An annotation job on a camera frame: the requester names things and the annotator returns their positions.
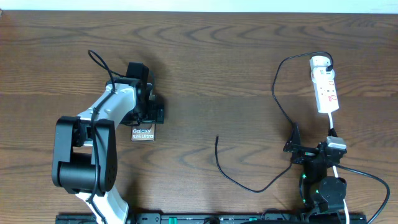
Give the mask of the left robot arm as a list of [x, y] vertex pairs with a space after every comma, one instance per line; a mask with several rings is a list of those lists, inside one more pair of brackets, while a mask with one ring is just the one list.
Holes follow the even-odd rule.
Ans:
[[116, 186], [116, 128], [162, 124], [164, 106], [148, 81], [150, 70], [131, 62], [125, 75], [110, 78], [104, 93], [77, 116], [62, 116], [55, 126], [52, 182], [76, 195], [88, 215], [57, 215], [56, 223], [135, 223]]

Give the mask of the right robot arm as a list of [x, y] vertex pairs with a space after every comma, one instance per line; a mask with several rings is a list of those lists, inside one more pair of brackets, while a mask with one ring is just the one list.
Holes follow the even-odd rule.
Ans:
[[330, 129], [325, 141], [316, 147], [301, 144], [298, 124], [293, 124], [290, 138], [284, 152], [290, 152], [290, 162], [303, 166], [299, 180], [299, 194], [305, 206], [298, 219], [309, 222], [315, 215], [329, 215], [343, 210], [347, 183], [341, 177], [328, 175], [328, 169], [339, 164], [347, 153], [347, 146], [342, 138]]

